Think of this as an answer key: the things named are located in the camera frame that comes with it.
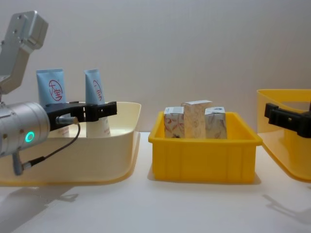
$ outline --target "cable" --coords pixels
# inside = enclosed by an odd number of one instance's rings
[[[52,155],[55,155],[56,153],[60,152],[61,150],[67,148],[68,146],[70,146],[72,143],[74,143],[78,137],[79,137],[79,134],[80,134],[80,131],[81,131],[81,126],[80,124],[78,123],[78,132],[77,132],[77,135],[74,137],[74,139],[72,139],[69,143],[67,143],[66,145],[58,148],[57,150],[53,151],[51,154],[48,154],[46,156],[41,156],[39,158],[36,158],[36,159],[32,159],[32,160],[29,160],[28,162],[25,162],[23,164],[23,168],[24,169],[28,169],[28,168],[31,168],[32,166],[38,164],[38,163],[41,163],[42,161],[50,158]]]

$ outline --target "red logo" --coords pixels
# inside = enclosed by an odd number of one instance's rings
[[[96,80],[93,81],[94,84],[94,88],[97,94],[97,97],[99,99],[99,101],[102,100],[102,90],[101,90],[101,86],[98,84],[98,82]]]
[[[62,86],[56,80],[51,80],[49,83],[50,94],[55,101],[60,101],[63,98]]]

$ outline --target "black cable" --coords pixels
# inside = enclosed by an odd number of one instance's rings
[[[60,152],[61,150],[67,148],[68,146],[70,146],[72,143],[74,143],[74,142],[78,139],[79,134],[80,134],[80,131],[81,131],[81,126],[80,126],[80,124],[78,124],[78,133],[77,133],[77,135],[74,137],[74,139],[72,139],[69,143],[67,143],[66,145],[64,145],[64,146],[62,146],[62,147],[60,147],[60,148],[58,148],[57,150],[53,151],[51,154],[48,154],[47,156],[41,156],[41,157],[39,157],[39,158],[29,160],[28,162],[24,163],[24,167],[25,167],[26,164],[30,164],[31,166],[29,166],[29,167],[32,167],[32,166],[34,166],[34,165],[36,165],[36,164],[38,164],[38,163],[41,163],[42,161],[44,161],[44,160],[50,158],[52,155],[54,155],[54,154]]]

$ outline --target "beige plastic bin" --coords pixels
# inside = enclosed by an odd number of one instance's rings
[[[2,158],[0,185],[103,184],[124,177],[135,165],[141,105],[117,102],[117,108],[118,114],[108,117],[111,137],[86,138],[86,124],[81,123],[81,133],[74,144],[24,171],[22,176],[14,175],[11,156]],[[21,151],[22,162],[51,153],[72,140],[77,130],[76,125],[71,125],[69,137],[50,137],[40,145]]]

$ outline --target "paper box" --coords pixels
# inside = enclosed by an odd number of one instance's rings
[[[212,101],[199,100],[182,103],[184,107],[185,138],[205,138],[206,108],[212,106]]]
[[[168,107],[164,111],[165,137],[184,138],[184,108]]]
[[[206,138],[227,139],[225,109],[223,107],[212,107],[205,110],[205,132]]]

